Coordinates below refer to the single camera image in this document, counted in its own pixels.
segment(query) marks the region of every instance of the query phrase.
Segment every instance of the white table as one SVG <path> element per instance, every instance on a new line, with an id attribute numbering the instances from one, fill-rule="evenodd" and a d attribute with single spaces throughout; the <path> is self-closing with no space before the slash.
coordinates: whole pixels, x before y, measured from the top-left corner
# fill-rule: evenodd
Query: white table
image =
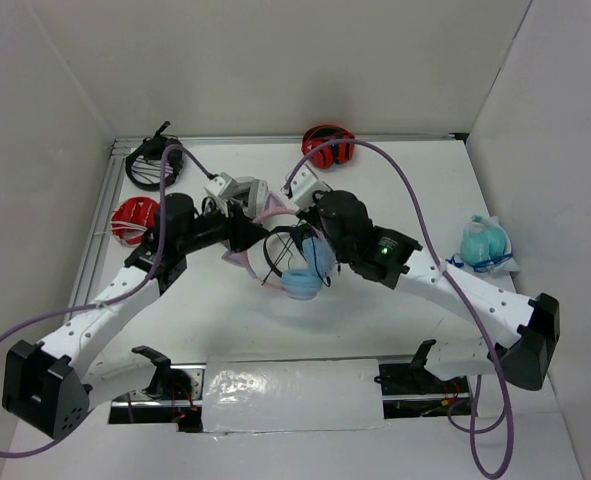
<path id="1" fill-rule="evenodd" d="M 300 158 L 298 146 L 292 143 L 185 144 L 211 171 L 255 175 L 266 179 L 274 190 Z M 458 249 L 462 226 L 470 216 L 488 213 L 464 145 L 444 140 L 391 141 L 380 146 L 407 173 L 437 251 L 450 256 Z M 353 163 L 321 176 L 333 188 L 355 193 L 376 224 L 423 243 L 403 184 L 375 153 L 359 149 Z M 205 178 L 189 165 L 170 191 L 189 193 L 199 204 L 204 183 Z M 126 180 L 120 198 L 141 194 Z M 140 344 L 178 363 L 213 358 L 399 355 L 413 354 L 428 338 L 476 334 L 467 321 L 424 300 L 366 282 L 347 268 L 330 289 L 311 302 L 280 297 L 261 288 L 244 270 L 219 260 L 223 251 L 213 247 L 191 255 L 184 275 L 109 344 L 104 360 L 117 362 Z M 111 240 L 102 287 L 128 253 Z M 256 253 L 251 256 L 251 260 L 259 258 Z M 258 264 L 258 271 L 263 268 Z M 491 281 L 513 289 L 507 275 Z M 495 383 L 492 379 L 485 383 L 482 417 L 501 410 Z M 580 478 L 550 384 L 547 382 L 541 392 L 511 391 L 517 441 L 510 478 Z M 221 437 L 174 433 L 171 425 L 108 426 L 107 410 L 107 405 L 98 408 L 52 451 L 7 462 L 3 478 L 363 479 L 375 474 L 382 478 L 463 479 L 478 475 L 467 436 L 454 431 L 444 418 L 398 420 L 372 431 Z M 42 438 L 22 424 L 13 449 L 40 444 Z M 487 436 L 482 445 L 485 462 L 496 465 L 503 433 Z"/>

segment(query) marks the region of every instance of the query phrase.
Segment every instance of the gray wall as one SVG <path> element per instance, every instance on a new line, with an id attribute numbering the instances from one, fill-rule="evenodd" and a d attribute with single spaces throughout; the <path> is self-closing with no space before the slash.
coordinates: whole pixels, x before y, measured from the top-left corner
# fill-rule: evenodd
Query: gray wall
<path id="1" fill-rule="evenodd" d="M 528 0 L 31 0 L 118 136 L 470 131 Z"/>
<path id="2" fill-rule="evenodd" d="M 591 1 L 535 0 L 469 151 L 523 267 L 518 287 L 561 301 L 552 378 L 591 480 Z"/>
<path id="3" fill-rule="evenodd" d="M 0 333 L 66 305 L 110 140 L 24 4 L 0 0 Z M 0 449 L 15 424 L 0 404 Z"/>

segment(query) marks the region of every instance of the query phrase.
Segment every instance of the red round object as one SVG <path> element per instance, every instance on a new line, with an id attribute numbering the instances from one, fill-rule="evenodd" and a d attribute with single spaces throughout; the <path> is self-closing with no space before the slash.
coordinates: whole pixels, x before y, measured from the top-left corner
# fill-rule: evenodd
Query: red round object
<path id="1" fill-rule="evenodd" d="M 302 138 L 302 153 L 308 154 L 315 147 L 334 138 L 355 138 L 351 132 L 336 125 L 318 125 L 310 128 Z M 343 165 L 353 158 L 354 145 L 334 145 L 327 147 L 311 157 L 311 163 L 322 170 L 326 170 L 333 164 Z"/>
<path id="2" fill-rule="evenodd" d="M 158 203 L 148 197 L 133 197 L 122 203 L 111 217 L 111 231 L 123 245 L 142 243 L 144 231 L 155 226 Z"/>

